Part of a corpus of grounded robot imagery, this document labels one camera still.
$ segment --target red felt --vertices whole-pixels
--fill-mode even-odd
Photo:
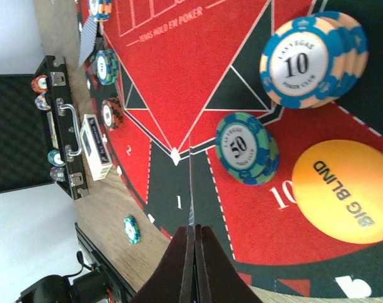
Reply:
[[[252,285],[252,276],[246,274],[246,273],[237,273],[239,277],[244,281],[244,283],[248,285]]]
[[[105,38],[128,70],[149,110],[128,110],[124,127],[109,136],[136,191],[146,197],[150,139],[128,115],[141,122],[169,149],[176,147],[182,151],[190,143],[197,146],[213,138],[219,120],[229,112],[204,108],[269,1],[226,0],[213,7],[216,1],[212,0],[172,1],[170,6],[167,0],[150,1],[153,7],[143,0],[131,2],[135,3],[134,7],[128,0],[113,1],[111,18],[103,24]],[[312,4],[312,0],[295,1],[293,5],[287,0],[272,2],[275,28],[296,16],[306,15]],[[81,3],[85,20],[87,1]],[[193,10],[199,8],[201,16],[174,26],[174,20],[180,23],[179,17],[185,18],[188,12],[192,16]],[[150,14],[155,17],[147,20]],[[265,112],[253,114],[261,116]],[[252,187],[239,183],[221,166],[215,149],[208,150],[236,260],[265,265],[311,263],[371,246],[337,241],[317,230],[283,194],[282,184],[291,180],[292,168],[300,154],[318,142],[355,140],[383,153],[383,137],[372,133],[335,104],[314,110],[285,109],[277,121],[266,127],[277,140],[280,166],[274,179],[265,185]],[[139,155],[133,152],[134,156],[128,157],[128,144]],[[285,208],[280,209],[270,192],[272,188],[280,193]],[[286,280],[282,283],[306,294],[306,288],[302,287],[306,284],[297,287]]]
[[[285,109],[281,120],[269,124],[267,130],[277,139],[280,166],[275,177],[262,186],[246,186],[229,177],[215,149],[208,151],[236,260],[267,265],[311,263],[371,246],[341,242],[322,233],[302,215],[296,204],[289,202],[283,194],[282,183],[291,180],[298,157],[318,142],[355,140],[383,153],[383,137],[371,133],[335,104],[314,110]],[[270,192],[272,187],[281,194],[286,208],[279,210]],[[269,246],[275,236],[277,245]]]
[[[125,131],[109,132],[109,140],[120,159],[122,170],[131,176],[135,190],[146,201],[151,140],[130,119],[124,119],[121,129]]]
[[[172,238],[172,236],[163,228],[163,227],[160,227],[160,232],[166,237],[168,238],[169,240]]]
[[[287,280],[278,279],[282,284],[285,284],[290,289],[293,289],[298,294],[304,297],[310,297],[310,280]]]

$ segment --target chip rack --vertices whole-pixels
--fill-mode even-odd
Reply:
[[[45,93],[47,103],[51,106],[55,136],[49,127],[49,113],[43,115],[44,127],[47,129],[47,146],[53,149],[52,139],[56,139],[61,160],[65,162],[64,182],[58,185],[73,199],[89,195],[86,183],[85,168],[82,162],[82,145],[80,141],[80,125],[76,109],[72,105],[71,90],[65,60],[62,56],[45,56],[34,78],[44,74],[47,76],[48,90]]]

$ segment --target poker chip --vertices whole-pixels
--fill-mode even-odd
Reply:
[[[368,61],[368,47],[367,47],[367,38],[365,32],[354,18],[337,11],[323,11],[321,13],[315,14],[320,18],[325,19],[326,21],[332,23],[341,24],[340,34],[343,35],[343,41],[345,43],[345,49],[349,48],[350,45],[353,46],[352,50],[349,53],[346,53],[346,63],[345,71],[346,73],[343,76],[342,84],[340,90],[336,97],[328,97],[322,102],[315,104],[312,108],[317,108],[323,105],[328,104],[329,102],[335,101],[338,97],[346,94],[351,90],[354,84],[358,81],[359,77],[363,74],[365,67]],[[348,64],[352,62],[351,72],[347,71]]]
[[[327,21],[302,17],[282,25],[260,59],[260,77],[271,99],[291,109],[327,98],[343,77],[345,53],[337,29]]]
[[[248,185],[265,181],[262,172],[270,157],[264,126],[252,115],[234,112],[224,117],[216,129],[216,154],[236,180]]]
[[[138,223],[136,222],[133,216],[128,216],[124,220],[124,228],[128,236],[129,242],[132,244],[137,244],[141,242],[141,231],[139,229]]]
[[[355,83],[357,83],[359,78],[361,78],[368,63],[368,43],[365,30],[362,28],[361,24],[356,21],[356,19],[338,11],[323,11],[321,13],[317,13],[316,16],[336,20],[346,27],[350,33],[352,42],[354,43],[354,48],[356,50],[356,59],[351,81],[345,91],[347,92],[355,85]]]
[[[47,99],[45,98],[45,94],[41,93],[38,95],[38,97],[34,100],[34,104],[36,108],[39,110],[50,110],[51,106],[47,103]]]
[[[280,153],[278,151],[278,145],[275,142],[274,137],[267,131],[267,137],[269,141],[269,158],[267,159],[264,170],[256,177],[257,185],[265,184],[270,181],[274,176],[280,162]]]
[[[113,131],[118,129],[123,120],[124,112],[118,97],[108,98],[102,102],[102,117],[106,129]]]
[[[47,76],[44,74],[34,78],[32,81],[33,91],[36,93],[45,93],[47,91],[47,81],[45,79],[47,79]]]
[[[48,162],[53,166],[62,167],[65,166],[65,162],[61,160],[61,154],[59,150],[51,150],[47,155]]]
[[[100,50],[97,52],[97,78],[102,85],[115,83],[119,70],[119,64],[116,58],[117,56],[112,55],[109,50]]]
[[[57,182],[66,181],[65,167],[55,167],[55,166],[51,167],[50,176],[51,176],[52,180],[55,180]]]
[[[107,21],[110,18],[111,0],[88,0],[89,17],[95,21]]]

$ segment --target poker chip case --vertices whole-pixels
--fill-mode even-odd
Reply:
[[[47,76],[49,110],[36,108],[31,82]],[[52,184],[47,154],[57,149],[65,180],[57,184],[73,199],[88,194],[80,155],[78,115],[63,57],[45,56],[35,74],[0,75],[0,193]]]

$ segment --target stack of poker chips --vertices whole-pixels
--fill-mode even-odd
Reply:
[[[280,153],[274,137],[245,112],[234,112],[220,121],[215,145],[222,166],[241,183],[267,183],[278,169]]]
[[[100,50],[96,54],[97,78],[102,85],[114,84],[119,74],[119,62],[112,49]]]
[[[96,22],[107,21],[110,18],[112,0],[88,0],[89,18]]]
[[[356,19],[323,11],[282,25],[260,60],[270,98],[291,109],[320,107],[350,91],[368,61],[367,38]]]

